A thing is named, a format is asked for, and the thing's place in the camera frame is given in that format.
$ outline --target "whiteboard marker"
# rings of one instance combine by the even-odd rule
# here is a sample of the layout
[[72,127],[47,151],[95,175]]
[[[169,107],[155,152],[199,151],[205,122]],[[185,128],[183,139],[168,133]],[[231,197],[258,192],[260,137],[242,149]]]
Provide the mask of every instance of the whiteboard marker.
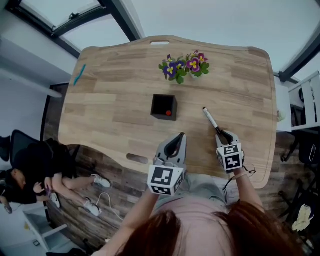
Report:
[[221,130],[218,127],[218,125],[217,125],[216,121],[214,120],[214,118],[212,117],[212,115],[210,114],[210,112],[208,111],[208,109],[204,106],[202,110],[203,110],[204,114],[206,115],[206,117],[209,119],[210,123],[215,128],[216,132],[220,135]]

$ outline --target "wooden floor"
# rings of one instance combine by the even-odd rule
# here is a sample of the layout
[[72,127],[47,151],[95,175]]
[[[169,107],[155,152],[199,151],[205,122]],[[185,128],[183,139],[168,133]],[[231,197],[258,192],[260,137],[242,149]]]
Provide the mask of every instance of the wooden floor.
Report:
[[[53,89],[65,96],[67,86],[55,86]],[[58,139],[63,100],[64,97],[62,99],[50,99],[44,128],[45,140],[48,138]],[[314,174],[304,169],[304,165],[299,162],[299,150],[295,151],[288,162],[281,162],[281,155],[288,152],[293,141],[294,137],[288,133],[277,134],[275,155],[268,184],[263,189],[258,190],[265,209],[275,215],[279,215],[287,208],[287,205],[278,196],[279,191],[285,191],[288,198],[292,199],[298,187],[297,179],[301,179],[307,184],[314,177]],[[78,193],[96,203],[102,192],[108,192],[111,196],[113,209],[122,218],[126,216],[147,187],[147,175],[123,168],[108,156],[88,147],[82,146],[80,148],[76,162],[79,176],[98,173],[112,183],[112,187],[108,189],[93,185],[79,190]],[[245,163],[245,165],[248,169],[252,167],[250,163]],[[224,179],[215,178],[214,180],[220,188],[223,188],[226,184]],[[235,184],[228,186],[227,193],[228,203],[239,199]],[[68,229],[65,235],[82,248],[84,247],[83,239],[88,239],[89,244],[95,248],[104,245],[104,240],[112,237],[120,227],[121,220],[110,210],[106,194],[101,196],[98,205],[102,209],[102,214],[99,217],[94,217],[79,205],[75,205],[62,196],[59,199],[61,202],[60,209],[48,203],[51,221],[58,226],[67,224]]]

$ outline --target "brown hair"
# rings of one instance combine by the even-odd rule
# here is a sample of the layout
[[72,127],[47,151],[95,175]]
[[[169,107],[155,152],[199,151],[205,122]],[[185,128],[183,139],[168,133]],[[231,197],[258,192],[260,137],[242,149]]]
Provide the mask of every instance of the brown hair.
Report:
[[[227,224],[233,255],[303,255],[289,229],[247,202],[233,204],[229,214],[213,215]],[[173,256],[180,228],[181,222],[172,211],[160,212],[132,233],[117,256]]]

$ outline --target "potted flower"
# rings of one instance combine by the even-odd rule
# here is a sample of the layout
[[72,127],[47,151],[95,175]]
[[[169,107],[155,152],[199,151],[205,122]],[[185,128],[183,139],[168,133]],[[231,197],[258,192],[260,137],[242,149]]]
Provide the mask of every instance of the potted flower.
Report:
[[209,74],[209,66],[207,58],[204,53],[199,53],[196,50],[194,53],[187,54],[186,57],[180,56],[177,60],[171,58],[169,54],[166,59],[162,61],[162,65],[159,64],[159,69],[164,73],[164,77],[169,81],[176,80],[180,85],[184,82],[184,77],[187,73],[190,73],[192,77],[200,77],[202,74]]

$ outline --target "white cube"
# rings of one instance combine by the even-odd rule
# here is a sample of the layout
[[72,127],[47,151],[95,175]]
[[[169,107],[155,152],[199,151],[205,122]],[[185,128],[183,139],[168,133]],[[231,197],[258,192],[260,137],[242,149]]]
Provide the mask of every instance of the white cube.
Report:
[[243,165],[241,143],[218,147],[216,154],[227,174],[232,173],[234,169],[241,168]]
[[150,165],[148,187],[154,194],[174,196],[185,179],[185,172],[183,168]]

